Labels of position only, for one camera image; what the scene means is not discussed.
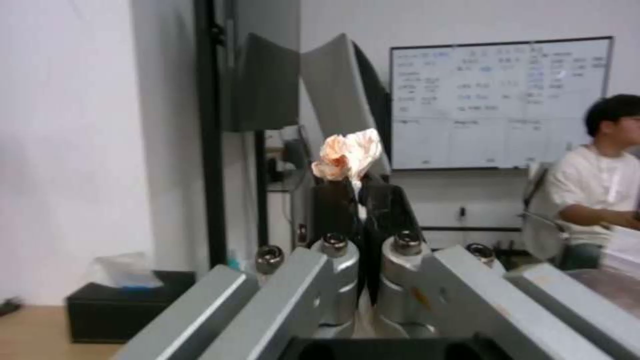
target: desk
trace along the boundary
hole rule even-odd
[[[27,306],[0,317],[0,359],[109,359],[120,347],[69,342],[61,306]]]

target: white t-shirt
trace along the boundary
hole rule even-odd
[[[540,196],[531,202],[530,211],[558,220],[570,232],[571,243],[606,245],[609,232],[602,226],[579,226],[563,222],[558,213],[569,205],[584,205],[594,209],[633,211],[638,206],[640,192],[640,161],[630,154],[619,158],[599,155],[590,147],[569,152],[552,167]],[[529,231],[527,241],[536,250],[536,257],[547,259],[561,247],[553,228]]]

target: man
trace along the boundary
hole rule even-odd
[[[593,141],[569,152],[546,180],[550,214],[566,224],[570,246],[561,268],[594,268],[609,232],[603,225],[640,230],[640,161],[626,150],[640,145],[640,97],[601,99],[587,112]]]

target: whiteboard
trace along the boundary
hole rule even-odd
[[[612,37],[391,49],[392,166],[513,168],[588,142]]]

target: tissue box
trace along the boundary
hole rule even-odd
[[[125,343],[195,283],[195,273],[154,271],[164,286],[117,289],[84,285],[67,297],[67,316],[74,343]]]

